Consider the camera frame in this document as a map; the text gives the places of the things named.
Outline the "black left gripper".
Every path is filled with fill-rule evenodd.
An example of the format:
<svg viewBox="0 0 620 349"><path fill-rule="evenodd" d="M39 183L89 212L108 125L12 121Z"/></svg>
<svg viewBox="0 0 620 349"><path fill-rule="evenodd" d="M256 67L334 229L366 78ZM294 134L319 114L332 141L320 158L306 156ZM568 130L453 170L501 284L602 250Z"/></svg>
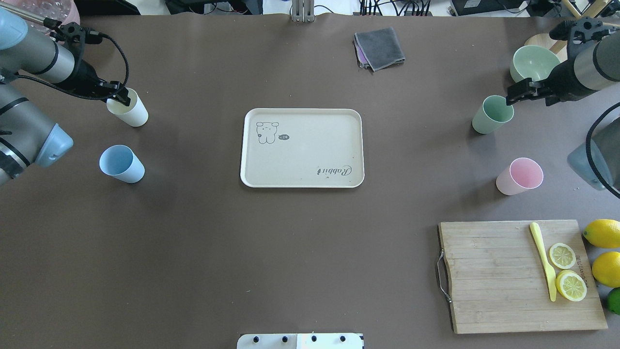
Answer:
<svg viewBox="0 0 620 349"><path fill-rule="evenodd" d="M68 91L84 97L95 97L104 102L116 101L126 107L131 104L129 91L124 84L119 81L102 80L95 69L84 60L76 64L68 78Z"/></svg>

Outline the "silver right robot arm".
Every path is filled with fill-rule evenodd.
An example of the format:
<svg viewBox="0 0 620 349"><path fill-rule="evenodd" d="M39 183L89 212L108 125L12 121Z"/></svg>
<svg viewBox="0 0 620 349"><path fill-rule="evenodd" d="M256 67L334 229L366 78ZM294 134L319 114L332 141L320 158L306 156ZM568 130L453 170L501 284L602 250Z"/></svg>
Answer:
<svg viewBox="0 0 620 349"><path fill-rule="evenodd" d="M596 116L580 144L567 155L570 168L596 190L619 194L619 103L603 101L600 93L619 90L619 30L571 29L568 58L554 66L541 81L523 78L510 86L505 106L544 99L547 106L559 102L589 103Z"/></svg>

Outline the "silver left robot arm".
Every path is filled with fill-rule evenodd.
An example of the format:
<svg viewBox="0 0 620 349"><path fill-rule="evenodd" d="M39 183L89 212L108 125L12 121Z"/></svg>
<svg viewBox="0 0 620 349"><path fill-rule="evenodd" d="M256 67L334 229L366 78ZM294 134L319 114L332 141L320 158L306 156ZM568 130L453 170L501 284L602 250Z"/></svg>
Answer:
<svg viewBox="0 0 620 349"><path fill-rule="evenodd" d="M44 109L38 97L23 91L25 82L39 84L56 94L85 101L116 102L131 107L137 99L124 78L99 77L86 61L86 47L110 41L110 35L76 22L29 13L1 3L1 183L21 177L30 166L50 167L73 147L73 139Z"/></svg>

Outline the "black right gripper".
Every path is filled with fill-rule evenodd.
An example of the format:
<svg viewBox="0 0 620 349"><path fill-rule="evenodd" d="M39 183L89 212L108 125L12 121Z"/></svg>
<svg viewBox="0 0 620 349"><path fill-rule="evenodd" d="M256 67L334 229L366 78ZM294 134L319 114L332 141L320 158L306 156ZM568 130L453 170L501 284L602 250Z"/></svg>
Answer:
<svg viewBox="0 0 620 349"><path fill-rule="evenodd" d="M588 95L589 88L583 86L576 77L573 59L558 64L542 82L525 78L509 86L506 105L545 98L545 105L552 106L558 102L580 101Z"/></svg>

